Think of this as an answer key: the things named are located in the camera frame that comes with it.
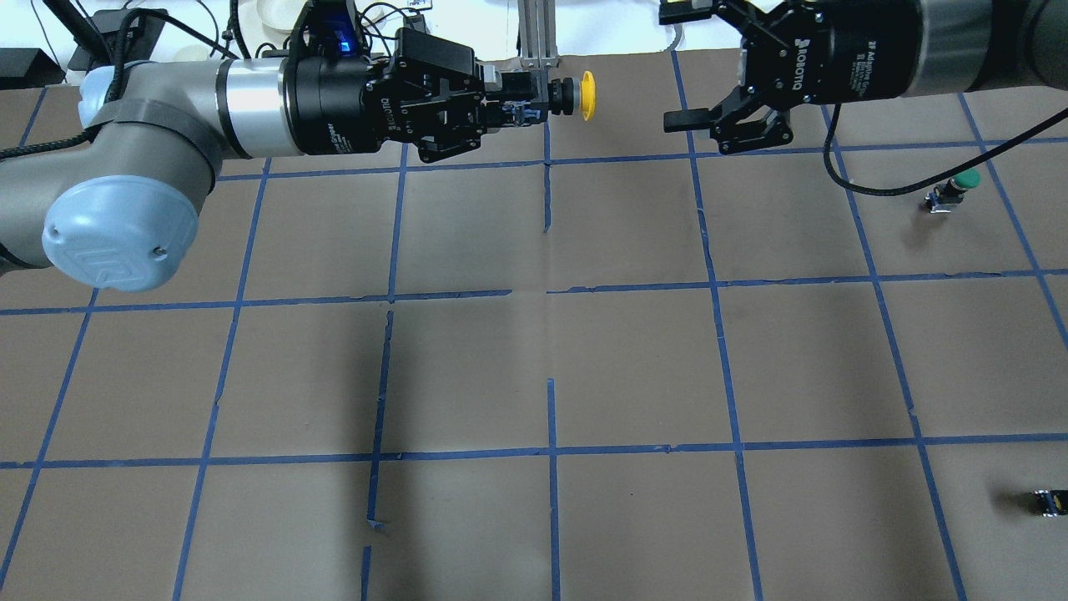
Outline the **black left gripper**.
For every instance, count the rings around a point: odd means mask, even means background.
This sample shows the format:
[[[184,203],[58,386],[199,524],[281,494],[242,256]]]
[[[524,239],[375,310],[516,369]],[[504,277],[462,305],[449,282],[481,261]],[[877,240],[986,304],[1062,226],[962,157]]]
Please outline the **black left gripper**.
[[[545,102],[541,72],[500,73],[501,102]],[[417,146],[424,163],[481,147],[491,129],[544,124],[545,108],[487,100],[473,50],[413,29],[394,54],[289,56],[284,63],[290,137],[307,155],[370,154],[386,141]]]

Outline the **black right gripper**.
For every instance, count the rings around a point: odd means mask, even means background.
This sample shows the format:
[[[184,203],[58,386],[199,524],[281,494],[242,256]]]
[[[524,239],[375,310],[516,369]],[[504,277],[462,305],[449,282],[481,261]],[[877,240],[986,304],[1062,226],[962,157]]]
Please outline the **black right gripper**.
[[[660,1],[660,26],[718,17],[743,37],[739,83],[713,109],[663,114],[664,133],[706,132],[722,154],[794,140],[801,105],[843,105],[904,95],[918,66],[915,1]]]

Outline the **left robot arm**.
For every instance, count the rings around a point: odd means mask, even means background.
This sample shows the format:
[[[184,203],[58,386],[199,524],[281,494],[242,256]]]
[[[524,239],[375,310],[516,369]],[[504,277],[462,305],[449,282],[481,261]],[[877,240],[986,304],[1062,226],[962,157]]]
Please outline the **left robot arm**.
[[[226,159],[373,154],[412,144],[425,164],[507,127],[571,114],[582,95],[500,72],[472,49],[404,28],[378,58],[294,43],[282,58],[137,62],[85,77],[87,147],[3,159],[3,273],[61,270],[99,289],[152,290],[194,243]]]

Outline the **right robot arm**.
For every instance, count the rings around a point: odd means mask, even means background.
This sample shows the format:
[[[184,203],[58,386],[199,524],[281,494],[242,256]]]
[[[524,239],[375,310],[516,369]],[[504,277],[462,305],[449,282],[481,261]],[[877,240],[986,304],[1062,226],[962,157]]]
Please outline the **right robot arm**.
[[[712,108],[664,114],[722,154],[794,141],[790,111],[999,88],[1065,88],[1064,1],[663,1],[660,23],[740,33],[739,80]]]

